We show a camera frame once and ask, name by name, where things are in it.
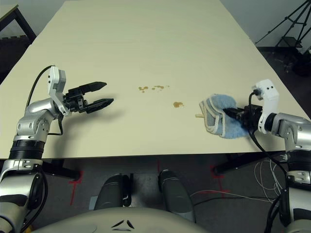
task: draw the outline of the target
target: gray floor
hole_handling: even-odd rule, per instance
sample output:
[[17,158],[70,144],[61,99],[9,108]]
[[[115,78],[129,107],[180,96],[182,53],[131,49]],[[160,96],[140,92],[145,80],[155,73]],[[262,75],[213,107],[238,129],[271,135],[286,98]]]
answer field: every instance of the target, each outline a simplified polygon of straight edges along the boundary
[[[106,179],[119,172],[134,173],[135,190],[132,206],[163,209],[162,196],[157,187],[158,166],[160,170],[173,170],[189,193],[212,189],[226,190],[246,196],[263,196],[254,177],[254,165],[227,173],[221,179],[215,178],[210,171],[211,166],[224,161],[226,157],[222,154],[67,160],[66,167],[84,171],[81,184],[76,186],[74,202],[70,206],[72,184],[62,178],[49,177],[49,198],[34,226],[39,228],[88,211],[90,198],[98,194]],[[265,185],[272,186],[268,164],[264,165],[264,171]],[[198,194],[193,197],[192,201],[197,203],[221,196],[215,193]],[[274,197],[275,195],[270,192],[268,196]],[[200,204],[195,207],[195,211],[197,223],[213,233],[261,233],[264,230],[269,206],[267,202],[255,200],[223,199]],[[277,219],[273,232],[281,232],[282,229]]]

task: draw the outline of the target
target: red tape mark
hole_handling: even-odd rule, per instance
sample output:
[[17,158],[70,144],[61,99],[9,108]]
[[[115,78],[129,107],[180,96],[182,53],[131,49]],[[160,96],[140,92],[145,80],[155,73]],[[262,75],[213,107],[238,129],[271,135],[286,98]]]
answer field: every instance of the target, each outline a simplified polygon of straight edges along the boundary
[[214,173],[214,167],[215,167],[215,166],[210,166],[210,173],[211,173],[212,178],[217,179],[219,191],[225,192],[225,193],[229,193],[230,190],[227,190],[227,189],[224,190],[224,189],[223,189],[223,186],[222,186],[222,179],[224,178],[224,176],[223,176],[223,175],[217,176],[217,175]]
[[72,183],[73,184],[73,187],[72,187],[72,193],[71,193],[71,199],[70,199],[70,205],[73,204],[73,199],[74,199],[74,193],[76,191],[76,186],[78,183],[82,183],[82,178],[83,178],[83,171],[80,171],[80,178],[76,181],[69,181],[69,183]]

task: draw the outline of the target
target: blue towel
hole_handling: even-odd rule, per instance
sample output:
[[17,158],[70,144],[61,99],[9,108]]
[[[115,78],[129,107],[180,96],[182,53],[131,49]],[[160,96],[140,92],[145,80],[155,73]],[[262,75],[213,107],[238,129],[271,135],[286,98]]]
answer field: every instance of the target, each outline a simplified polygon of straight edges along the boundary
[[241,123],[225,114],[225,108],[237,108],[237,103],[231,96],[212,95],[207,100],[200,102],[200,108],[206,130],[223,138],[237,138],[248,135],[248,131]]

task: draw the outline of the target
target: dark floor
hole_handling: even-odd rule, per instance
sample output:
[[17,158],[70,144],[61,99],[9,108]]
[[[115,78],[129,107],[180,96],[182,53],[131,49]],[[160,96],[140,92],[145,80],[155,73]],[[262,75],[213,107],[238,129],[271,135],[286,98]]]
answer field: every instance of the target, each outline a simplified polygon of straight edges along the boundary
[[[15,47],[11,52],[11,64],[1,64],[0,83],[9,70],[23,54],[25,47]],[[281,80],[296,98],[298,103],[311,117],[311,79],[299,77],[290,70],[284,69],[281,54],[262,53],[267,58]],[[165,168],[176,172],[189,193],[203,190],[225,190],[246,196],[263,196],[261,187],[254,177],[254,164],[215,178],[211,167],[226,161],[225,155],[174,155],[114,157],[98,159],[71,159],[65,161],[65,167],[83,171],[82,182],[76,185],[58,177],[48,177],[49,196],[47,203],[35,220],[34,227],[40,228],[64,218],[89,211],[90,198],[96,196],[101,186],[110,176],[116,173],[134,173],[134,193],[132,206],[145,206],[163,209],[163,201],[157,187],[157,176]],[[263,180],[266,186],[272,186],[272,176],[268,164],[263,165]],[[218,193],[198,194],[193,203],[221,197]],[[273,191],[268,196],[275,197]],[[270,203],[247,199],[218,199],[202,203],[195,207],[197,224],[213,233],[261,233],[264,230]],[[283,226],[276,218],[273,233],[283,232]]]

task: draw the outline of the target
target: silver arm segment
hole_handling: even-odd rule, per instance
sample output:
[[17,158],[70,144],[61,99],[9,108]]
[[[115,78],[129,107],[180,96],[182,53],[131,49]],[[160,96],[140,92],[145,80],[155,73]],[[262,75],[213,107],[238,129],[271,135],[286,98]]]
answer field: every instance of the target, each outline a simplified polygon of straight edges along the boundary
[[0,174],[0,231],[4,233],[20,232],[27,212],[41,204],[43,186],[45,195],[42,203],[46,199],[48,187],[41,158],[52,121],[59,120],[62,133],[63,116],[70,116],[71,112],[77,111],[92,113],[113,101],[101,99],[88,104],[84,100],[86,92],[101,89],[106,85],[103,82],[85,84],[64,95],[66,75],[55,66],[51,67],[47,82],[50,98],[27,106],[24,117],[17,124],[9,159],[4,162]]
[[279,113],[274,117],[271,133],[285,139],[286,151],[311,150],[311,122],[307,119]]

